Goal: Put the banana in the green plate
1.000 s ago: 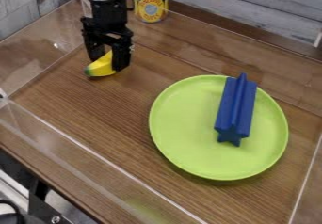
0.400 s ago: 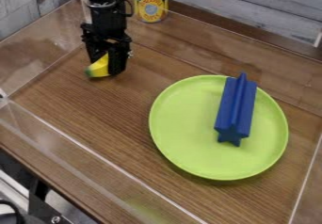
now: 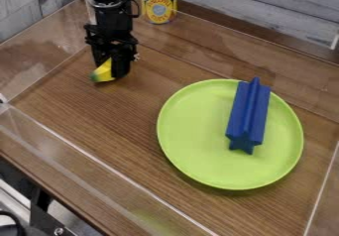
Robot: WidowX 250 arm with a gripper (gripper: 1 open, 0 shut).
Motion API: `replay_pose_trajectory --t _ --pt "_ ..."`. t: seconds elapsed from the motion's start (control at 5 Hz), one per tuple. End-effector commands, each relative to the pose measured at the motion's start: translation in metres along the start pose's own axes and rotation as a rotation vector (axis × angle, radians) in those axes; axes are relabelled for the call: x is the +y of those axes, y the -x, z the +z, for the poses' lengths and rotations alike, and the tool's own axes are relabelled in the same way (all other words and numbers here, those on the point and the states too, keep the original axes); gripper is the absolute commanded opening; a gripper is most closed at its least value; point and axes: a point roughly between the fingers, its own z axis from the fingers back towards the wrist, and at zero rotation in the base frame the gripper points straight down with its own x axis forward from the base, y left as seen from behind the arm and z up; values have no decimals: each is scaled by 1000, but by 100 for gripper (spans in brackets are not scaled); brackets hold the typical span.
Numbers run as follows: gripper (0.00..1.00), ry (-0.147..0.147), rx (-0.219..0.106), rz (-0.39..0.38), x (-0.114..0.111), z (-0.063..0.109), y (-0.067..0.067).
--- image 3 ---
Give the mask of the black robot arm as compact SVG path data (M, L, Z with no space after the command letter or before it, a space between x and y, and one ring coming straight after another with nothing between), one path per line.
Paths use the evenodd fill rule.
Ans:
M93 82L123 78L130 63L137 60L137 39L131 36L131 12L134 0L85 0L93 10L93 22L83 25L83 41L90 46L94 70Z

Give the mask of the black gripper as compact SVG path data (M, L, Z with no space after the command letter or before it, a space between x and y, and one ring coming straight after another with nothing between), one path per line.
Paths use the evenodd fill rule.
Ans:
M94 66L99 67L110 56L110 76L127 75L134 61L137 39L131 36L133 19L138 13L131 11L133 0L107 3L85 1L89 21L83 25L83 41L90 46Z

